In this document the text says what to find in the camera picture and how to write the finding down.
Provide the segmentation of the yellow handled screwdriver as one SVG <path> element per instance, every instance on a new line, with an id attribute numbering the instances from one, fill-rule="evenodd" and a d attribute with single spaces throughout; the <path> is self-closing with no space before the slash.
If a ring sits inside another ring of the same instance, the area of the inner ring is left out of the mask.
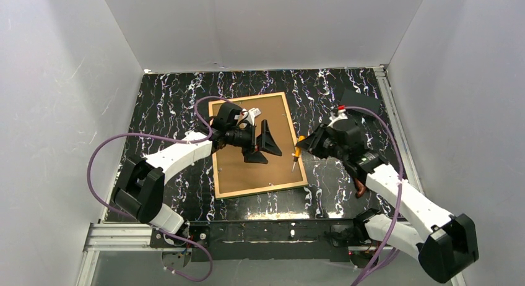
<path id="1" fill-rule="evenodd" d="M 298 141 L 297 142 L 301 142 L 304 139 L 305 139 L 305 136 L 301 135 L 301 136 L 298 137 Z M 292 154 L 292 156 L 293 156 L 292 172 L 294 172 L 294 170 L 295 170 L 295 167 L 296 167 L 296 165 L 298 163 L 298 160 L 299 160 L 299 158 L 301 156 L 301 152 L 302 152 L 301 148 L 299 148 L 299 146 L 296 145 L 294 147 L 294 153 Z"/>

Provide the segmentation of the green wooden photo frame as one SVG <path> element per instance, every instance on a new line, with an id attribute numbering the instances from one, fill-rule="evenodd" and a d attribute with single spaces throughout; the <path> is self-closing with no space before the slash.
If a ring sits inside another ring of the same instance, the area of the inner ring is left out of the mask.
<path id="1" fill-rule="evenodd" d="M 230 104 L 209 103 L 209 114 L 229 125 L 225 142 L 213 154 L 217 198 L 299 188 L 307 185 L 298 141 L 283 92 L 238 97 Z"/>

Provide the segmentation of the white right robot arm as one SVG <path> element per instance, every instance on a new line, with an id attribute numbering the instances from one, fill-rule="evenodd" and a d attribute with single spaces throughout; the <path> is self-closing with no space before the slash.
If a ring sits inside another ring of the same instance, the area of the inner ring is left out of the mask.
<path id="1" fill-rule="evenodd" d="M 416 190 L 378 152 L 369 149 L 352 118 L 319 125 L 297 147 L 318 158 L 336 158 L 355 180 L 394 206 L 410 224 L 397 223 L 377 209 L 353 219 L 359 240 L 386 238 L 387 244 L 418 260 L 434 281 L 446 283 L 479 259 L 474 221 L 466 214 L 453 215 Z"/>

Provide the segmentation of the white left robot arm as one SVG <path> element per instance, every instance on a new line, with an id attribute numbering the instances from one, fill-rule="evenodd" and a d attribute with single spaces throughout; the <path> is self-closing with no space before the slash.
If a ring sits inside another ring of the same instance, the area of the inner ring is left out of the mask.
<path id="1" fill-rule="evenodd" d="M 261 133 L 256 133 L 255 119 L 260 113 L 258 108 L 246 110 L 226 102 L 216 115 L 179 142 L 146 157 L 128 157 L 111 195 L 112 203 L 140 223 L 188 238 L 189 220 L 163 202 L 166 183 L 227 145 L 239 147 L 246 163 L 267 164 L 265 154 L 281 156 L 267 120 L 262 120 Z"/>

